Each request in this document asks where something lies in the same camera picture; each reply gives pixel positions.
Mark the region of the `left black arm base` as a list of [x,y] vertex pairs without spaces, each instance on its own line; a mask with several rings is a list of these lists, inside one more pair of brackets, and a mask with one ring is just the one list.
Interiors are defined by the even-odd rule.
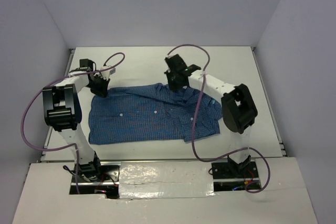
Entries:
[[91,178],[80,175],[78,188],[81,195],[103,195],[108,199],[119,198],[120,165],[102,164],[102,173]]

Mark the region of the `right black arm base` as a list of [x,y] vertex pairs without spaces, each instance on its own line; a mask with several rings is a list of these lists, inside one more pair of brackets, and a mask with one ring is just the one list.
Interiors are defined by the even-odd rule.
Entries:
[[255,161],[245,161],[235,165],[229,158],[224,162],[211,163],[208,173],[213,178],[214,191],[260,190],[258,169]]

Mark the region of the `blue checked long sleeve shirt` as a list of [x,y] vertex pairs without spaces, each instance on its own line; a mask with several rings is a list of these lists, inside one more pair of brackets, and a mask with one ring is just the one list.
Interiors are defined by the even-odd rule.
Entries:
[[[162,83],[117,87],[108,96],[94,96],[89,113],[89,143],[191,141],[199,90],[173,92]],[[196,122],[196,139],[220,133],[221,104],[204,94]]]

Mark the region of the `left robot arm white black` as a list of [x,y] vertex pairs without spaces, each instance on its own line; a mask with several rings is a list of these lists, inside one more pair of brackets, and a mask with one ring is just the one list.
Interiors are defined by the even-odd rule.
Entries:
[[81,59],[80,67],[70,71],[67,78],[57,84],[44,87],[44,119],[48,126],[58,132],[75,157],[74,174],[88,181],[97,181],[102,177],[103,168],[100,160],[90,147],[82,127],[82,110],[78,93],[83,88],[101,97],[107,97],[110,76],[116,69],[103,65],[94,70],[95,62]]

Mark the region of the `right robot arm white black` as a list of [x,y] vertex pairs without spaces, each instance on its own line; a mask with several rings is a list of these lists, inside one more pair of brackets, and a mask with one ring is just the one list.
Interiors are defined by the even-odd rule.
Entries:
[[[227,157],[229,173],[233,177],[242,176],[250,164],[250,130],[258,115],[249,88],[244,84],[236,86],[219,80],[206,73],[205,68],[197,65],[187,66],[178,54],[166,56],[165,62],[168,69],[164,74],[167,76],[170,90],[176,92],[184,87],[189,87],[200,92],[192,125],[191,142],[195,157],[202,162],[214,162]],[[230,137],[233,141],[230,151],[217,158],[203,159],[196,152],[196,122],[198,121],[199,108],[204,94],[221,104],[223,121],[230,130]]]

